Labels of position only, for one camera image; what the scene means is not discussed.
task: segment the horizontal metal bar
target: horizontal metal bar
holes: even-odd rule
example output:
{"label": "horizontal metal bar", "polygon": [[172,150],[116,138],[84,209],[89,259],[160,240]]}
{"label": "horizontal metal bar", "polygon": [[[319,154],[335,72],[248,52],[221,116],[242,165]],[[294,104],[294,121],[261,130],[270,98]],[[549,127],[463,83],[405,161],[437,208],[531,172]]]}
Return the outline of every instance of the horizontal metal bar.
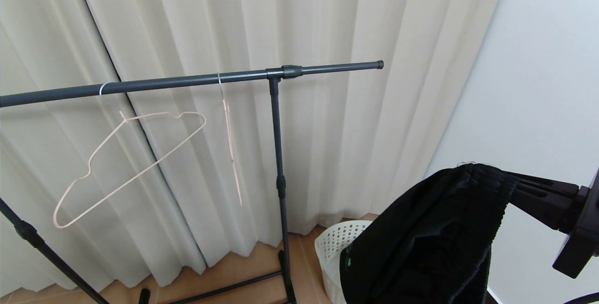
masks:
{"label": "horizontal metal bar", "polygon": [[249,285],[249,284],[252,284],[252,283],[263,281],[263,280],[268,279],[268,278],[279,276],[282,273],[283,272],[281,270],[279,270],[279,271],[273,272],[271,274],[267,274],[267,275],[256,277],[256,278],[252,278],[252,279],[248,279],[247,281],[243,281],[243,282],[240,282],[240,283],[229,285],[228,287],[216,289],[216,290],[213,290],[213,291],[210,291],[210,292],[207,292],[207,293],[203,293],[201,295],[197,295],[197,296],[193,296],[193,297],[181,299],[181,300],[178,300],[177,302],[171,302],[169,304],[186,304],[186,303],[195,302],[196,300],[200,300],[200,299],[203,299],[203,298],[206,298],[206,297],[218,295],[218,294],[223,293],[223,292],[227,292],[227,291],[230,291],[230,290],[233,290],[233,289],[237,289],[237,288],[243,287],[244,285]]}
{"label": "horizontal metal bar", "polygon": [[[381,69],[383,61],[350,63],[348,65],[319,65],[316,67],[300,67],[299,65],[285,65],[280,68],[266,70],[251,70],[248,72],[224,72],[220,74],[222,83],[241,82],[246,80],[263,80],[265,78],[292,78],[302,74],[318,74],[322,72],[348,72],[351,70]],[[153,80],[130,80],[127,82],[109,82],[102,89],[102,95],[130,93],[133,91],[146,91],[156,89],[193,87],[218,83],[217,74],[197,76],[180,76],[171,78],[157,78]],[[30,93],[0,96],[0,108],[7,106],[40,103],[44,101],[74,99],[78,97],[97,96],[103,84],[83,85],[32,91]]]}

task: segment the wire hanger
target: wire hanger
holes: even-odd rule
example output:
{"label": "wire hanger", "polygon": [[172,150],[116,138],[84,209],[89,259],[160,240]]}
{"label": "wire hanger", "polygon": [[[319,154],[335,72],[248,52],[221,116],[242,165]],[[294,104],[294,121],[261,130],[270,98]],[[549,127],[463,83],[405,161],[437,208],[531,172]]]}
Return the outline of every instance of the wire hanger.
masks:
{"label": "wire hanger", "polygon": [[[103,84],[100,87],[100,90],[99,90],[99,93],[98,93],[100,97],[102,97],[102,89],[107,84],[109,84],[109,83],[105,83],[105,84]],[[77,178],[77,179],[73,180],[73,182],[71,182],[71,184],[69,185],[69,187],[66,189],[66,191],[64,192],[64,194],[62,195],[62,197],[58,201],[58,204],[56,204],[56,208],[54,208],[54,214],[52,215],[52,221],[54,222],[54,226],[56,228],[58,228],[58,229],[64,229],[66,227],[69,227],[73,223],[77,222],[84,215],[86,215],[91,210],[93,210],[94,208],[96,208],[97,206],[99,206],[102,202],[106,201],[109,197],[111,197],[112,195],[114,195],[114,193],[117,193],[123,187],[125,187],[126,185],[128,185],[130,182],[132,182],[133,180],[136,180],[137,178],[139,178],[142,174],[144,174],[145,172],[147,172],[150,168],[158,165],[158,163],[160,163],[161,161],[163,161],[163,159],[165,159],[166,157],[168,157],[176,149],[180,148],[185,142],[187,142],[191,137],[193,137],[197,132],[199,132],[199,130],[201,130],[206,125],[206,117],[204,115],[200,114],[199,112],[193,112],[193,111],[182,112],[181,114],[179,114],[177,116],[171,114],[170,112],[155,112],[154,114],[147,114],[147,115],[142,115],[142,116],[136,116],[136,117],[126,118],[124,116],[124,114],[123,114],[123,111],[120,110],[116,105],[111,104],[108,100],[106,100],[106,102],[108,104],[110,104],[111,106],[113,106],[113,107],[115,107],[115,108],[118,109],[119,114],[121,115],[121,117],[123,117],[123,121],[120,122],[120,124],[108,135],[108,137],[106,137],[106,139],[103,140],[100,143],[100,146],[98,146],[98,148],[96,148],[96,150],[94,150],[94,152],[92,153],[92,155],[89,157],[89,159],[88,159],[88,173],[85,174],[84,176],[82,176],[81,178]],[[130,180],[128,180],[126,183],[123,183],[122,185],[120,185],[120,187],[118,187],[114,191],[110,192],[108,195],[106,195],[101,200],[99,200],[98,202],[96,202],[96,204],[94,204],[93,206],[91,206],[90,208],[88,208],[86,211],[84,211],[83,213],[77,215],[77,217],[75,217],[75,219],[72,219],[69,223],[67,223],[65,225],[58,224],[58,220],[56,219],[56,217],[58,216],[58,210],[60,209],[60,206],[62,205],[62,202],[64,201],[64,199],[66,198],[66,196],[69,194],[69,192],[71,191],[71,189],[73,188],[73,186],[75,186],[75,183],[77,183],[77,181],[83,180],[83,179],[87,178],[88,176],[90,176],[90,174],[92,174],[92,159],[94,159],[94,156],[96,156],[96,154],[102,148],[102,146],[104,146],[104,144],[106,144],[106,142],[108,142],[113,137],[113,135],[116,134],[116,132],[118,131],[118,129],[120,129],[123,125],[125,125],[129,121],[134,121],[135,119],[142,119],[142,118],[146,118],[146,117],[150,117],[150,116],[162,116],[162,115],[168,115],[168,116],[170,116],[172,118],[177,119],[177,118],[181,118],[181,116],[186,115],[186,114],[201,116],[202,120],[204,122],[202,123],[202,125],[199,128],[197,128],[197,130],[195,130],[194,132],[192,132],[191,134],[189,134],[189,136],[187,138],[185,138],[182,142],[180,142],[180,144],[178,144],[177,146],[175,146],[175,148],[171,149],[171,151],[169,151],[168,153],[166,153],[165,155],[163,155],[162,158],[158,159],[155,163],[153,163],[152,165],[146,167],[144,170],[142,170],[141,172],[139,172],[137,175],[133,176],[133,178],[131,178]]]}
{"label": "wire hanger", "polygon": [[226,122],[226,136],[229,140],[229,154],[231,155],[231,163],[233,164],[233,175],[235,176],[235,185],[237,186],[237,195],[239,196],[239,205],[243,206],[243,201],[241,201],[241,188],[239,188],[239,178],[237,178],[237,167],[235,166],[235,157],[233,156],[233,141],[231,140],[231,124],[229,123],[229,105],[225,100],[225,91],[223,91],[223,84],[220,82],[220,73],[218,72],[216,76],[219,79],[220,85],[220,95],[223,98],[223,108],[225,109],[225,122]]}

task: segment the tiled floor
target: tiled floor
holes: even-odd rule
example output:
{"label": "tiled floor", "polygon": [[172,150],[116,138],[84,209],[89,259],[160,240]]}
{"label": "tiled floor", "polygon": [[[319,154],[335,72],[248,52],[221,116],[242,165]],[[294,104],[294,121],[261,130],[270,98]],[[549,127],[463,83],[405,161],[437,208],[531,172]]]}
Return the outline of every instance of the tiled floor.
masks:
{"label": "tiled floor", "polygon": [[[374,215],[364,217],[364,219],[374,218]],[[331,304],[323,287],[321,267],[314,251],[314,240],[323,230],[322,227],[316,227],[307,236],[292,234],[289,238],[291,279],[299,304]],[[147,288],[152,292],[150,304],[166,304],[275,272],[280,268],[277,258],[278,250],[279,248],[258,244],[250,257],[244,258],[229,253],[216,266],[207,269],[202,275],[196,274],[190,268],[183,268],[178,278],[166,287],[158,287],[154,277],[150,276],[132,289],[128,289],[120,282],[114,282],[100,293],[111,304],[137,304],[139,292],[141,289]],[[283,279],[281,276],[277,276],[195,303],[278,304],[285,300]],[[93,304],[94,301],[81,290],[65,290],[57,285],[52,285],[37,293],[19,289],[0,299],[0,304],[17,303]]]}

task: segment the laundry basket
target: laundry basket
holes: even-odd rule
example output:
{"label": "laundry basket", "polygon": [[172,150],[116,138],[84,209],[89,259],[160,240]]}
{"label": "laundry basket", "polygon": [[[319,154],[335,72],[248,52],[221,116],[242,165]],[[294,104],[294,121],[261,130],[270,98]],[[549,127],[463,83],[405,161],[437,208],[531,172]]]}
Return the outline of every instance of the laundry basket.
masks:
{"label": "laundry basket", "polygon": [[370,225],[372,221],[345,221],[325,230],[315,241],[314,249],[321,264],[325,291],[333,304],[346,304],[339,276],[341,251]]}

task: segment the clothes rack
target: clothes rack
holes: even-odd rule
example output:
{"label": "clothes rack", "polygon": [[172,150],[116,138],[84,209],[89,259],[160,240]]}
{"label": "clothes rack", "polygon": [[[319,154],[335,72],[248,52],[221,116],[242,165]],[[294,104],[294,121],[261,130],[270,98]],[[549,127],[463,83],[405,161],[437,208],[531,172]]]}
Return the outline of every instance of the clothes rack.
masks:
{"label": "clothes rack", "polygon": [[[276,187],[278,191],[278,199],[281,214],[281,228],[283,232],[283,250],[278,252],[278,260],[281,269],[271,274],[266,274],[246,281],[229,285],[220,289],[209,291],[200,295],[184,298],[170,304],[186,304],[200,300],[202,298],[218,295],[225,291],[237,289],[244,285],[249,285],[264,279],[272,278],[281,275],[283,277],[283,285],[287,293],[287,301],[285,304],[295,304],[295,294],[293,293],[293,285],[291,283],[291,274],[289,266],[289,232],[287,229],[287,207],[285,203],[285,176],[283,174],[283,151],[281,146],[281,123],[278,110],[278,83],[282,79],[296,78],[308,74],[320,74],[325,72],[349,72],[353,70],[367,69],[383,69],[383,61],[350,63],[346,65],[319,65],[314,67],[301,67],[300,65],[283,65],[279,68],[271,68],[265,70],[253,70],[248,72],[226,72],[221,74],[205,74],[199,76],[182,76],[172,78],[160,78],[153,80],[133,80],[130,82],[111,82],[105,85],[102,89],[102,94],[118,94],[130,93],[133,91],[145,91],[155,89],[191,87],[195,85],[208,85],[231,82],[242,82],[246,80],[268,80],[270,86],[270,97],[272,107],[272,127],[274,129],[274,147],[277,165]],[[53,100],[73,99],[77,97],[90,97],[99,94],[99,89],[102,84],[83,85],[80,87],[69,87],[60,89],[50,89],[42,91],[33,91],[30,93],[13,94],[0,96],[0,108],[7,106],[17,106],[23,104],[40,103]],[[0,212],[15,226],[15,230],[21,238],[27,240],[34,248],[38,249],[44,257],[46,257],[54,266],[56,266],[63,274],[65,274],[73,283],[79,286],[86,294],[88,294],[98,304],[109,304],[98,291],[95,291],[81,276],[75,272],[69,265],[62,260],[60,256],[49,247],[43,238],[39,236],[30,223],[21,219],[9,206],[0,199]],[[139,304],[148,304],[150,299],[150,291],[143,289],[139,294]]]}

